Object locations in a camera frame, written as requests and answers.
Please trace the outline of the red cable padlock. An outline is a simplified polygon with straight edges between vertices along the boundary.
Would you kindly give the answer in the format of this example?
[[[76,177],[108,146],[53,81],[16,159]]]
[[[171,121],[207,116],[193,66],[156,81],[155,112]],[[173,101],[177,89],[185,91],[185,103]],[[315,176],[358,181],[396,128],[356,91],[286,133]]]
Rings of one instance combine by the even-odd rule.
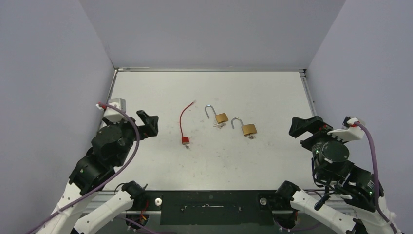
[[[184,129],[183,129],[183,124],[182,124],[182,120],[183,120],[183,115],[186,112],[186,110],[188,108],[190,108],[191,106],[193,106],[196,103],[196,100],[192,101],[189,105],[187,105],[180,113],[179,116],[179,130],[180,130],[180,135],[181,135],[181,143],[183,146],[187,147],[190,144],[190,140],[189,137],[185,135]]]

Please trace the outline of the brass padlock with key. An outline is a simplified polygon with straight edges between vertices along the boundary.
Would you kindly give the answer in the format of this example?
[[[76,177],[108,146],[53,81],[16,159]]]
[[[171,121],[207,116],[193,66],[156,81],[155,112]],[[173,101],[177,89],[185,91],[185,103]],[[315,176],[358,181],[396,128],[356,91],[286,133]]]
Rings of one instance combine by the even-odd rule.
[[[235,129],[234,121],[238,121],[238,122],[240,123],[240,125],[241,125],[241,130],[242,130],[243,135],[244,135],[245,137],[246,137],[247,135],[251,135],[251,134],[255,135],[255,134],[258,133],[255,124],[247,124],[247,125],[244,125],[243,121],[242,121],[239,117],[234,117],[234,118],[231,120],[231,127],[232,127],[232,129]]]

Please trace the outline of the brass padlock long shackle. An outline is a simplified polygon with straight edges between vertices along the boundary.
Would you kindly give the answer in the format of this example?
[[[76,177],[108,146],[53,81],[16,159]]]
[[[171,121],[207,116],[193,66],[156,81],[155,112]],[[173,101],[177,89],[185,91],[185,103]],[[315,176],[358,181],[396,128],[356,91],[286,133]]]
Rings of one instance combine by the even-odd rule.
[[[208,113],[208,108],[212,110],[212,112],[214,114],[214,117],[215,117],[215,120],[218,124],[228,122],[228,117],[227,117],[226,113],[217,114],[212,105],[206,105],[204,107],[204,111],[205,111],[206,116],[207,116],[208,119],[210,119],[210,114]]]

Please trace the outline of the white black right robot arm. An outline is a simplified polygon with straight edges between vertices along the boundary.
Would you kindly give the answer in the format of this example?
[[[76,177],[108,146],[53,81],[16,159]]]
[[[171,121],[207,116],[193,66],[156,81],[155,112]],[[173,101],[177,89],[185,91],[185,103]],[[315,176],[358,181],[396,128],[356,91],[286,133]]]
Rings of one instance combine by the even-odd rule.
[[[301,140],[312,153],[312,178],[325,194],[314,199],[298,185],[284,181],[276,190],[275,202],[281,209],[303,212],[337,234],[398,234],[395,214],[386,204],[379,181],[374,141],[365,123],[346,117],[340,129],[334,129],[321,117],[293,117],[289,135]],[[349,160],[347,143],[367,137],[372,158],[372,171]]]

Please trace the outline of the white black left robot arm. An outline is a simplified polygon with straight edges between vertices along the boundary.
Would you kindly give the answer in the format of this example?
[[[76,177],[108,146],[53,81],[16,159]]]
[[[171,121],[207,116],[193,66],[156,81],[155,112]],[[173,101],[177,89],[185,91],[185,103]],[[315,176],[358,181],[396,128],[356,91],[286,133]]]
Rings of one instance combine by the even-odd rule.
[[[141,209],[146,202],[145,189],[135,181],[127,182],[121,191],[90,215],[84,210],[105,185],[122,172],[137,153],[141,140],[158,135],[158,116],[136,112],[143,125],[118,108],[105,106],[101,127],[91,141],[91,148],[69,176],[65,191],[49,218],[34,234],[94,234],[121,212]]]

